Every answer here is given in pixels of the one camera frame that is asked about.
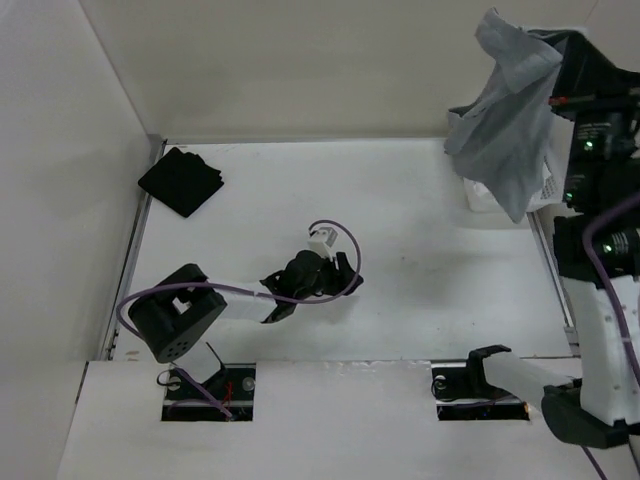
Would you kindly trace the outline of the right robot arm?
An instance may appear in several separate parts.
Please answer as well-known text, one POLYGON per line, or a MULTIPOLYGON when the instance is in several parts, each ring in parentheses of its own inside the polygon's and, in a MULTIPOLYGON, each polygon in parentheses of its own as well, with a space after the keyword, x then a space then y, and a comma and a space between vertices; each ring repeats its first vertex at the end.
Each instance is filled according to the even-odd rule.
POLYGON ((543 414, 567 444, 609 449, 639 433, 639 76, 616 67, 582 33, 545 36, 562 50, 549 96, 573 125, 553 247, 569 297, 582 375, 559 376, 502 345, 470 352, 464 384, 511 394, 543 414))

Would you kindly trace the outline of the grey tank top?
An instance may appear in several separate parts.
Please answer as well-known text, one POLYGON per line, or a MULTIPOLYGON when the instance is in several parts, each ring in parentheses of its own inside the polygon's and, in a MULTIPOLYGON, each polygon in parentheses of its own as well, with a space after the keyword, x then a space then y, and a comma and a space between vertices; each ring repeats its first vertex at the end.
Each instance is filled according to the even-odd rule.
POLYGON ((483 184, 512 222, 543 187, 553 114, 548 98, 563 56, 489 9, 475 32, 494 67, 477 99, 447 113, 444 150, 457 175, 483 184))

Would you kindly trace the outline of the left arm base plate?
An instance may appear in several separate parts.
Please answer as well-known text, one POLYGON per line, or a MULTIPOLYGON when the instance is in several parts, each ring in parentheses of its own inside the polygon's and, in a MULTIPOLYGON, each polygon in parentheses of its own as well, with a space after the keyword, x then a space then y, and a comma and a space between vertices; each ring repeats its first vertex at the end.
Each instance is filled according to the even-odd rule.
POLYGON ((201 386, 231 413, 227 417, 175 368, 162 371, 156 384, 164 389, 161 420, 165 422, 251 422, 254 417, 256 365, 230 364, 201 386))

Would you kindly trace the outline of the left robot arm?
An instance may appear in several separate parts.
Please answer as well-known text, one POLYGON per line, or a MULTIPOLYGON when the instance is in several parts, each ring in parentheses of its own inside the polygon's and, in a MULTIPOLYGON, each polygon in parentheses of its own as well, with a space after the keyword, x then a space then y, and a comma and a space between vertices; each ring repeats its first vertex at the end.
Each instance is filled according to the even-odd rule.
POLYGON ((329 303, 353 294, 364 282, 362 259, 352 266, 344 252, 333 255, 302 250, 286 266, 253 287, 215 284, 189 263, 153 288, 132 295, 125 325, 160 364, 189 381, 206 399, 221 393, 225 368, 205 355, 205 333, 217 320, 274 324, 293 315, 299 305, 329 303))

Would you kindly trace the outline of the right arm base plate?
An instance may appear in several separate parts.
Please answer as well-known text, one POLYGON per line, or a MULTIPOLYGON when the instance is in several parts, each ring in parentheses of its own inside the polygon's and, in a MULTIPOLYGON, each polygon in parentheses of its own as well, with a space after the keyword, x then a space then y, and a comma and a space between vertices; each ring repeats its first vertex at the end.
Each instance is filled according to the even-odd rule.
POLYGON ((488 387, 477 391, 463 362, 431 364, 431 394, 439 421, 529 421, 526 402, 488 387))

